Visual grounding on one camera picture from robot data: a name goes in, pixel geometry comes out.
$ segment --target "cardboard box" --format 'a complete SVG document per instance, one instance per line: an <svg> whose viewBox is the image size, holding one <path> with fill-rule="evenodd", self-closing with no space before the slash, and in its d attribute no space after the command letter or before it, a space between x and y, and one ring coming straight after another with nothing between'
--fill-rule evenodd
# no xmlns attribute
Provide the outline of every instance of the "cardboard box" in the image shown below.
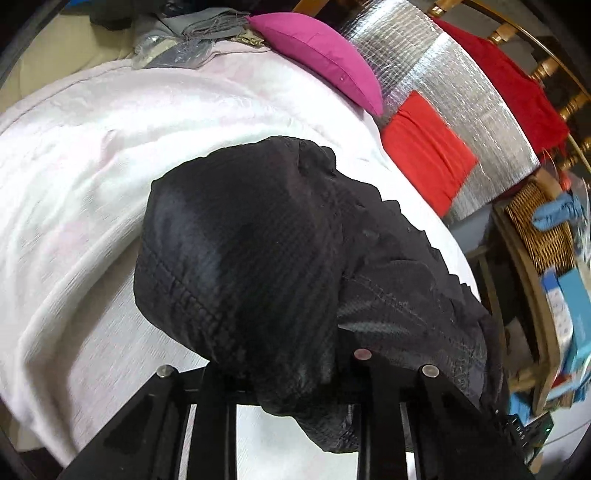
<svg viewBox="0 0 591 480"><path fill-rule="evenodd" d="M563 372L575 373L591 355L591 301L576 268L558 279L573 321L573 341L564 362Z"/></svg>

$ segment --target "screw head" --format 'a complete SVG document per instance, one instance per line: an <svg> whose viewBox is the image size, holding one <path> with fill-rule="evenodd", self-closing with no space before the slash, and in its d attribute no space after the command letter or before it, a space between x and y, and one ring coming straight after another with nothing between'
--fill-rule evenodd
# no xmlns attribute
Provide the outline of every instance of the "screw head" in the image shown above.
<svg viewBox="0 0 591 480"><path fill-rule="evenodd" d="M354 351L353 356L357 360L369 360L371 358L371 351L367 350L366 348L358 348L356 351Z"/></svg>
<svg viewBox="0 0 591 480"><path fill-rule="evenodd" d="M421 371L425 377L437 378L439 376L439 369L435 365L425 365Z"/></svg>
<svg viewBox="0 0 591 480"><path fill-rule="evenodd" d="M158 375L160 378L167 378L170 377L176 371L177 369L174 368L172 365L160 365L156 369L156 375Z"/></svg>

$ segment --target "magenta cushion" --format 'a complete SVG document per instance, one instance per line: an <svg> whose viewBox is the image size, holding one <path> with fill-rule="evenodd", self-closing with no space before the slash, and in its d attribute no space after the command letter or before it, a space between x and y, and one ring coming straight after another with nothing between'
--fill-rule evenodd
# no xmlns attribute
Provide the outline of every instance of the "magenta cushion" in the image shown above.
<svg viewBox="0 0 591 480"><path fill-rule="evenodd" d="M383 113L378 79L355 47L328 25L293 12L249 21L279 53L303 63L369 113Z"/></svg>

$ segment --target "black jacket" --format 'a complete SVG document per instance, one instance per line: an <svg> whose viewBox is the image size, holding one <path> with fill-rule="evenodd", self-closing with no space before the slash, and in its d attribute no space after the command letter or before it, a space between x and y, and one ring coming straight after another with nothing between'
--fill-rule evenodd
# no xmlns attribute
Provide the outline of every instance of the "black jacket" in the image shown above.
<svg viewBox="0 0 591 480"><path fill-rule="evenodd" d="M498 335L424 232L310 141L271 137L152 184L135 270L145 317L236 377L325 450L355 450L334 398L337 329L393 364L437 365L497 401Z"/></svg>

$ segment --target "red fabric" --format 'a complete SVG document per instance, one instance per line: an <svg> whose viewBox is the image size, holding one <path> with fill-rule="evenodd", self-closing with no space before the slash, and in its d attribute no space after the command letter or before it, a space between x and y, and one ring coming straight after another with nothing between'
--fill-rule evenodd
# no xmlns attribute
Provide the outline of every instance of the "red fabric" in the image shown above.
<svg viewBox="0 0 591 480"><path fill-rule="evenodd" d="M392 161L444 216L478 163L471 150L417 92L410 94L381 135Z"/></svg>
<svg viewBox="0 0 591 480"><path fill-rule="evenodd" d="M546 98L543 89L530 79L499 47L442 20L435 20L467 51L482 69L513 113L534 151L563 145L569 128Z"/></svg>

